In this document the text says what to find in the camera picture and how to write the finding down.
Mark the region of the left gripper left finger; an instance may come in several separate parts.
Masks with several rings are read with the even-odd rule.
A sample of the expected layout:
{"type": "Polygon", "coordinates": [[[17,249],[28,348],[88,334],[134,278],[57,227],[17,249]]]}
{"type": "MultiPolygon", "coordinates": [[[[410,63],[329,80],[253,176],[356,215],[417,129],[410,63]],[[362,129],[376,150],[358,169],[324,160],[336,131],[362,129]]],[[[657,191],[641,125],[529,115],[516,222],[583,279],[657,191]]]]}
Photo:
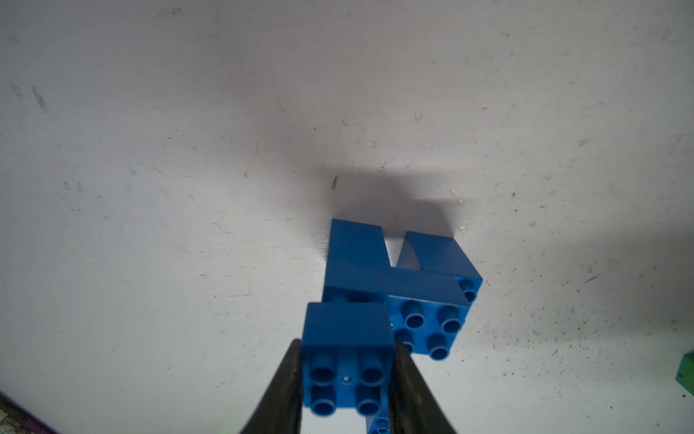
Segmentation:
{"type": "Polygon", "coordinates": [[[303,410],[301,341],[294,339],[242,434],[298,434],[303,410]]]}

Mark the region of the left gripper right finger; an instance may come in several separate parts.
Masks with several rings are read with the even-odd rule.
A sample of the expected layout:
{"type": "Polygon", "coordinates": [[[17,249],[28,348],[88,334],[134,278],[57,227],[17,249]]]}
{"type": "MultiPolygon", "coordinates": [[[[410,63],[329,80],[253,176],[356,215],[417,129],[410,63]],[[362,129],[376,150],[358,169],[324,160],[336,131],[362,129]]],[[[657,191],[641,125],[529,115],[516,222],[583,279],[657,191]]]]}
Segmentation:
{"type": "Polygon", "coordinates": [[[412,360],[406,345],[395,341],[389,387],[390,432],[456,434],[412,360]]]}

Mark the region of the blue lego brick bottom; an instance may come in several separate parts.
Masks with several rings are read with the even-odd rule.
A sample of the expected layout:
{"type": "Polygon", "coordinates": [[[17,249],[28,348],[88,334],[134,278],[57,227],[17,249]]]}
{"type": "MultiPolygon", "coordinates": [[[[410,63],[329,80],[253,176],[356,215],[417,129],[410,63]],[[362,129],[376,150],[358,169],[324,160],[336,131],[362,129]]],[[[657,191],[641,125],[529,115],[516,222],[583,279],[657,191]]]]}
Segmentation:
{"type": "Polygon", "coordinates": [[[390,434],[390,421],[388,417],[368,417],[366,419],[367,434],[390,434]]]}

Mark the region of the long blue lego brick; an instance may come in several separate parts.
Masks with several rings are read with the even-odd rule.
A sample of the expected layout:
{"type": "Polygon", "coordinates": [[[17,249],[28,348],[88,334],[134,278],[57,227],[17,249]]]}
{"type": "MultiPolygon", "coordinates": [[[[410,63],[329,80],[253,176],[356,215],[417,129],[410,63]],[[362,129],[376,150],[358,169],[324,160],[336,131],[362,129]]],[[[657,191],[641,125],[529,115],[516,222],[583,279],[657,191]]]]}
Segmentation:
{"type": "Polygon", "coordinates": [[[395,338],[414,354],[446,359],[476,299],[465,278],[332,259],[324,301],[382,302],[395,338]]]}

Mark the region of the long green lego brick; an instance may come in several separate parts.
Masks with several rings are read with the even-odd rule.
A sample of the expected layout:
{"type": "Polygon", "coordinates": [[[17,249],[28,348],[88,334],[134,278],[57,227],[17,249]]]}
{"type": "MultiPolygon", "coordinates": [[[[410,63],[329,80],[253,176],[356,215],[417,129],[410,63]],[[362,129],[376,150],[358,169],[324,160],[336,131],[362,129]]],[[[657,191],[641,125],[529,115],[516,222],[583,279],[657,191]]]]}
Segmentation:
{"type": "Polygon", "coordinates": [[[694,394],[694,351],[681,358],[675,380],[689,394],[694,394]]]}

